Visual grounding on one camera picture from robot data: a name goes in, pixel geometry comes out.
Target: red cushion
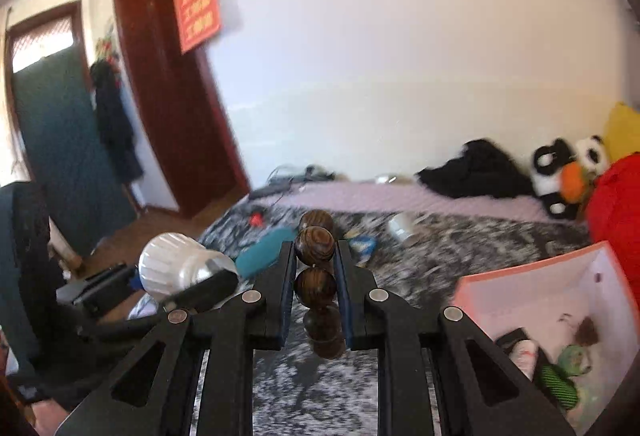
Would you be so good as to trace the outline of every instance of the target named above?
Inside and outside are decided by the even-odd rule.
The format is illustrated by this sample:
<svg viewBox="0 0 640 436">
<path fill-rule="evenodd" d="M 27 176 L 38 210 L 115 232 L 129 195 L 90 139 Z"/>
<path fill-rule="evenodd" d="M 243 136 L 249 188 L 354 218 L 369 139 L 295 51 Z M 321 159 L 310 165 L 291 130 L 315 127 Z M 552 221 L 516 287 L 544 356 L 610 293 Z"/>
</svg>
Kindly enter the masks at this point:
<svg viewBox="0 0 640 436">
<path fill-rule="evenodd" d="M 609 241 L 640 305 L 640 153 L 615 162 L 587 206 L 594 242 Z"/>
</svg>

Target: silver screw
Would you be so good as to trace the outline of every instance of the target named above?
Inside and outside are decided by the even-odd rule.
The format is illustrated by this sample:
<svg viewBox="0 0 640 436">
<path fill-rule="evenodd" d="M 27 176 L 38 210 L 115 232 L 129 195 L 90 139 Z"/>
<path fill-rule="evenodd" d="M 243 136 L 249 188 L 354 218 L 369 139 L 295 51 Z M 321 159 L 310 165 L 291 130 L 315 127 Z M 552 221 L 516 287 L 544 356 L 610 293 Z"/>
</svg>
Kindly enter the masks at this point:
<svg viewBox="0 0 640 436">
<path fill-rule="evenodd" d="M 455 306 L 449 306 L 444 310 L 444 318 L 450 320 L 451 322 L 458 322 L 462 320 L 464 314 L 460 308 L 456 308 Z"/>
<path fill-rule="evenodd" d="M 369 298 L 375 302 L 384 302 L 389 298 L 389 294 L 382 288 L 375 288 L 369 292 Z"/>
<path fill-rule="evenodd" d="M 167 315 L 167 319 L 172 324 L 180 324 L 187 320 L 189 314 L 185 310 L 174 310 Z"/>
<path fill-rule="evenodd" d="M 262 295 L 257 290 L 249 290 L 242 294 L 242 300 L 248 304 L 258 302 L 262 298 Z"/>
</svg>

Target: brown floor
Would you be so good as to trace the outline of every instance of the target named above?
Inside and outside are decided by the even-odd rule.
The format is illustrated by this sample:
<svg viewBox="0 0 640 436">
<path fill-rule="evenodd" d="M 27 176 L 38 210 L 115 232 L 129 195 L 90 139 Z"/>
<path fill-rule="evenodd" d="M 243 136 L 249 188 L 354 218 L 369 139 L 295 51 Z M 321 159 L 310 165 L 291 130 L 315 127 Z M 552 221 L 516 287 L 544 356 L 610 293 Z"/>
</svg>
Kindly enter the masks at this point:
<svg viewBox="0 0 640 436">
<path fill-rule="evenodd" d="M 138 263 L 146 243 L 156 235 L 166 231 L 176 231 L 197 238 L 211 223 L 225 213 L 226 209 L 238 202 L 244 193 L 239 189 L 231 190 L 222 199 L 212 201 L 192 219 L 151 209 L 134 223 L 117 231 L 106 239 L 94 253 L 88 257 L 78 271 L 77 277 L 85 278 L 113 266 L 119 262 L 133 265 Z M 130 309 L 138 302 L 144 292 L 133 294 L 126 301 L 105 315 L 100 322 L 113 322 L 126 318 Z M 36 417 L 36 431 L 40 436 L 53 436 L 68 413 L 55 401 L 47 400 L 33 405 Z"/>
</svg>

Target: curtain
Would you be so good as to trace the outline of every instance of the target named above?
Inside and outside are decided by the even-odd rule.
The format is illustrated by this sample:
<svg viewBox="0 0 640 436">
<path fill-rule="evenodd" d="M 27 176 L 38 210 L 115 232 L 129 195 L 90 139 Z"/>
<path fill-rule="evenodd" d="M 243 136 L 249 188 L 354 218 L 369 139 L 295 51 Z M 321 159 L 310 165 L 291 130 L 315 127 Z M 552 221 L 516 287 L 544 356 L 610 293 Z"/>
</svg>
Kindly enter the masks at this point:
<svg viewBox="0 0 640 436">
<path fill-rule="evenodd" d="M 11 8 L 0 8 L 0 186 L 12 181 L 28 181 L 29 171 L 22 157 L 18 135 L 8 108 L 4 79 L 4 58 L 6 51 L 6 31 Z M 68 268 L 77 269 L 82 264 L 81 257 L 69 246 L 60 231 L 49 220 L 51 227 L 51 245 L 66 261 Z"/>
</svg>

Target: yellow plush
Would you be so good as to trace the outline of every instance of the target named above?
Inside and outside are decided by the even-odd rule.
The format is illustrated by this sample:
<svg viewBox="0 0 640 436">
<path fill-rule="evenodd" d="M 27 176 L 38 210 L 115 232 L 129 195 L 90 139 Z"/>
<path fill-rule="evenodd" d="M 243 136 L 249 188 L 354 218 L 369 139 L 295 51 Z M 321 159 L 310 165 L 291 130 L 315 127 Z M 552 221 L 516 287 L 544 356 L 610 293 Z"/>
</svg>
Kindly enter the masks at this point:
<svg viewBox="0 0 640 436">
<path fill-rule="evenodd" d="M 618 102 L 609 114 L 604 145 L 611 163 L 640 152 L 640 113 Z"/>
</svg>

